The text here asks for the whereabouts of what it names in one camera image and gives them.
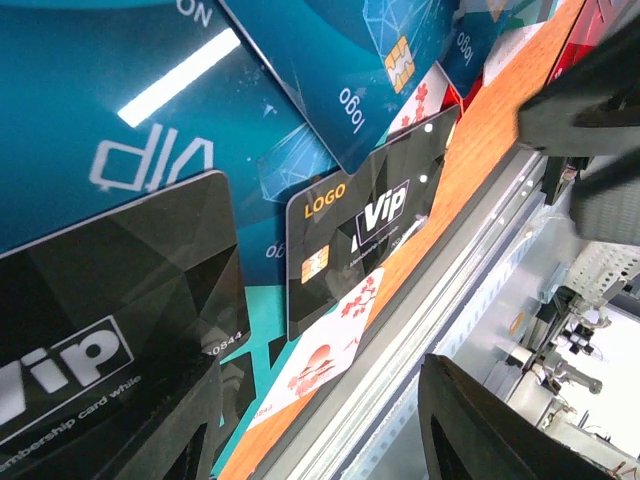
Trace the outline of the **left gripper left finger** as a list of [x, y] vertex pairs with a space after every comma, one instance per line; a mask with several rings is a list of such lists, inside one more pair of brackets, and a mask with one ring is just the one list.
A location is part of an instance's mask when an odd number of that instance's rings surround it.
[[209, 478], [222, 413], [216, 357], [135, 366], [73, 398], [48, 395], [20, 353], [1, 350], [2, 478]]

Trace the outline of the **black logo card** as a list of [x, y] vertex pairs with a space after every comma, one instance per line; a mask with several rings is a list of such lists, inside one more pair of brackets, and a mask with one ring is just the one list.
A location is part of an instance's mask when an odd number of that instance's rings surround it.
[[250, 335], [227, 177], [212, 170], [1, 258], [1, 454], [41, 455]]

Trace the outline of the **blue logo card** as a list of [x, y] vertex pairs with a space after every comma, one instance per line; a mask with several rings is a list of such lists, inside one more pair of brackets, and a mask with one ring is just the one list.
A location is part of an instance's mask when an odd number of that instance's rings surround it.
[[227, 1], [225, 10], [348, 174], [440, 111], [456, 1]]

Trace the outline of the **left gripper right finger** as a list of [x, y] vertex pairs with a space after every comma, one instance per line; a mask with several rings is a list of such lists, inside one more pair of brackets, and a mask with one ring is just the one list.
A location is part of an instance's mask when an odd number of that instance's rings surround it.
[[418, 413], [431, 479], [609, 479], [536, 429], [449, 358], [428, 354]]

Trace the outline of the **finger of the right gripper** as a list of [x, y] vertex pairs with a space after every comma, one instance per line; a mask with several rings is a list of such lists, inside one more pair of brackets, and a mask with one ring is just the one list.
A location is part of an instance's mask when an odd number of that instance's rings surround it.
[[576, 181], [569, 216], [585, 240], [638, 244], [638, 20], [524, 102], [517, 120], [519, 142], [548, 157], [609, 157]]

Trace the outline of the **large blue vip card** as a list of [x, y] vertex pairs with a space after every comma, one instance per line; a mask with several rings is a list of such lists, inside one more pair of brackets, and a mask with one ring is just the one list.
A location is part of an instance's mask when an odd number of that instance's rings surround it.
[[3, 251], [210, 169], [277, 258], [290, 197], [336, 169], [219, 3], [2, 3]]

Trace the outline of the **white card with red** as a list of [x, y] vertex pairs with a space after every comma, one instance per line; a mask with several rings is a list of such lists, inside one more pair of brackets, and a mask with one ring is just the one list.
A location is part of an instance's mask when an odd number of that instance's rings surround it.
[[347, 370], [355, 358], [385, 269], [380, 267], [350, 291], [337, 307], [299, 337], [271, 390], [259, 407], [254, 428]]

